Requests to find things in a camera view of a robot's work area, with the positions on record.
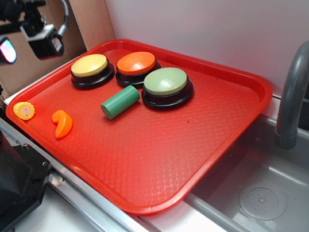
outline stainless steel sink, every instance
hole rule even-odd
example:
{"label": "stainless steel sink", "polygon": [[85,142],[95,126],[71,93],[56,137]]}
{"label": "stainless steel sink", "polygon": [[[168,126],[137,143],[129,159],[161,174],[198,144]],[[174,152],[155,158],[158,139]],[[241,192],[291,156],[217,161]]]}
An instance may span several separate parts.
{"label": "stainless steel sink", "polygon": [[185,200],[227,231],[309,231],[309,134],[283,150],[275,126],[259,116]]}

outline sink drain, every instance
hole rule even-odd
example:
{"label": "sink drain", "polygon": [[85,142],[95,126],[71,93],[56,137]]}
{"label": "sink drain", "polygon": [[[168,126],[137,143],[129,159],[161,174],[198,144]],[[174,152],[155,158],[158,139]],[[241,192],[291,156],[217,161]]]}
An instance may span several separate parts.
{"label": "sink drain", "polygon": [[284,194],[266,182],[249,184],[240,192],[239,203],[243,211],[258,220],[273,220],[286,208]]}

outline tray rim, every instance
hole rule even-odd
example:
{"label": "tray rim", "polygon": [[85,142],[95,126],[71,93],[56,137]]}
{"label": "tray rim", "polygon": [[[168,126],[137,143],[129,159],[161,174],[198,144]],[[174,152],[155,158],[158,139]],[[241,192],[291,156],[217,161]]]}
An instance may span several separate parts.
{"label": "tray rim", "polygon": [[[228,150],[228,148],[240,137],[240,135],[252,124],[252,122],[259,116],[262,110],[269,104],[269,102],[272,99],[272,87],[266,79],[258,75],[249,73],[249,72],[237,70],[237,69],[230,68],[224,65],[212,63],[212,62],[201,60],[198,58],[193,58],[187,55],[179,54],[176,52],[168,51],[166,49],[154,47],[151,45],[147,45],[147,44],[143,44],[140,42],[136,42],[133,40],[127,40],[127,39],[112,40],[112,41],[99,44],[98,46],[83,53],[77,58],[80,58],[82,56],[86,56],[89,54],[93,54],[97,50],[102,49],[102,47],[106,48],[107,51],[110,51],[111,48],[114,48],[115,46],[117,46],[117,49],[126,49],[128,46],[130,46],[130,49],[128,50],[132,52],[134,52],[135,49],[137,51],[138,50],[140,51],[141,49],[143,49],[149,52],[153,52],[153,54],[158,58],[158,60],[164,60],[166,62],[173,63],[173,64],[176,64],[181,67],[188,68],[188,69],[192,69],[190,68],[190,65],[194,64],[194,66],[197,67],[197,69],[195,69],[195,71],[197,72],[201,72],[207,75],[212,75],[212,73],[216,72],[215,76],[217,78],[226,80],[228,82],[236,83],[236,84],[239,84],[239,79],[246,78],[246,80],[248,81],[246,83],[243,83],[243,86],[254,90],[256,93],[258,93],[260,97],[260,102],[258,106],[250,114],[247,115],[248,120],[246,120],[246,123],[239,124],[238,127],[235,129],[235,131],[233,131],[233,133],[231,133],[227,137],[227,139],[220,145],[220,147],[217,148],[214,153],[212,153],[209,159],[207,159],[201,165],[201,167],[196,171],[196,173],[194,173],[191,176],[191,178],[170,199],[167,199],[166,201],[156,204],[156,205],[148,205],[148,206],[133,205],[128,200],[119,197],[120,195],[114,196],[115,193],[110,189],[109,186],[107,186],[104,183],[101,183],[100,181],[96,180],[92,176],[89,176],[87,174],[85,175],[85,173],[76,172],[72,170],[72,167],[74,166],[74,164],[73,165],[66,164],[69,160],[66,160],[66,159],[61,160],[61,162],[63,162],[65,166],[68,166],[70,170],[75,172],[83,180],[86,177],[87,179],[91,179],[93,185],[95,186],[103,185],[106,191],[108,192],[108,196],[105,196],[105,195],[104,196],[107,197],[115,205],[120,207],[122,210],[128,213],[131,213],[131,214],[135,214],[135,215],[150,215],[153,213],[157,213],[157,212],[169,209],[176,203],[179,203],[187,195],[187,193],[189,193],[189,191],[194,187],[194,185],[216,163],[216,161],[224,154],[224,152]],[[29,88],[23,90],[17,96],[15,96],[6,108],[7,117],[13,123],[15,123],[20,129],[22,129],[24,132],[28,134],[28,131],[24,130],[28,128],[27,124],[22,120],[15,120],[16,117],[13,114],[13,105],[20,101],[21,102],[27,101],[28,99],[31,99],[34,96],[36,96],[38,93],[34,94],[31,92],[34,88],[39,88],[40,89],[39,92],[42,92],[45,88],[63,79],[66,75],[61,76],[58,74],[59,73],[70,73],[70,67],[77,58],[73,59],[72,61],[69,61],[65,65],[49,73],[45,78],[43,78],[42,80],[39,80],[37,83],[31,85]],[[30,133],[32,134],[32,137],[37,138],[39,136],[36,133],[36,131],[30,130]],[[57,153],[56,150],[53,150],[50,148],[48,149],[48,151],[52,155]]]}

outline green cylinder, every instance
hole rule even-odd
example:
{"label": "green cylinder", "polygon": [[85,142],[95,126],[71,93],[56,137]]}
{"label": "green cylinder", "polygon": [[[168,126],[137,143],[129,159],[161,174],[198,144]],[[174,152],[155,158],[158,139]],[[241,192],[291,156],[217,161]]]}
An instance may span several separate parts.
{"label": "green cylinder", "polygon": [[101,104],[103,113],[114,119],[140,99],[140,93],[133,86],[128,86]]}

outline yellow button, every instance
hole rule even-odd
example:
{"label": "yellow button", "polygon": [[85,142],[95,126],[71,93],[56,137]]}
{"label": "yellow button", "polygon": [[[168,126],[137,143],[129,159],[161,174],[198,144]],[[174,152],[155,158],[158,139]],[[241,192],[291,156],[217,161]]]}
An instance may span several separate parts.
{"label": "yellow button", "polygon": [[106,68],[108,62],[104,55],[92,54],[78,59],[71,67],[73,75],[87,77]]}

